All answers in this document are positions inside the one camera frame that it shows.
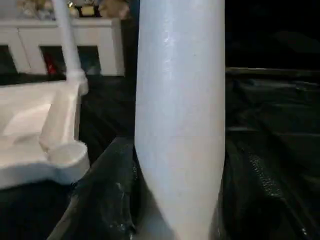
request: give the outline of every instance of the white plastic part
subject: white plastic part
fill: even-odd
[[[223,0],[141,1],[135,146],[160,214],[146,214],[139,240],[211,239],[225,159],[224,14]]]
[[[53,180],[71,184],[89,169],[78,138],[80,84],[0,88],[0,189]]]
[[[85,72],[81,69],[80,58],[71,26],[70,12],[65,0],[52,0],[54,14],[60,28],[63,58],[66,65],[67,81],[80,83],[82,93],[88,92]]]

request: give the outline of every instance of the red object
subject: red object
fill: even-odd
[[[49,75],[57,74],[57,68],[55,66],[54,60],[51,57],[50,54],[44,54],[43,55],[45,65],[46,65],[46,71]]]

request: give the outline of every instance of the white plastic tube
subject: white plastic tube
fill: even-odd
[[[62,52],[66,65],[66,79],[70,82],[81,82],[82,90],[87,91],[87,79],[85,72],[81,69],[67,2],[65,0],[52,0],[52,2],[55,18],[61,33]]]
[[[208,240],[225,159],[223,0],[142,0],[135,146],[179,240]]]

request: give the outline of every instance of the plastic wrap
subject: plastic wrap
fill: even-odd
[[[219,239],[318,239],[319,86],[228,80]]]
[[[74,189],[70,204],[48,240],[130,240],[131,207],[138,206],[133,140],[116,138]]]

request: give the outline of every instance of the white shelf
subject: white shelf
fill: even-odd
[[[117,27],[120,20],[117,18],[82,18],[73,19],[74,27]],[[54,20],[38,20],[38,19],[0,19],[0,28],[57,28],[58,24]]]
[[[73,19],[72,26],[78,46],[97,47],[102,75],[124,75],[119,19]],[[9,46],[18,72],[47,74],[40,46],[61,46],[60,29],[54,20],[0,19],[0,43]]]

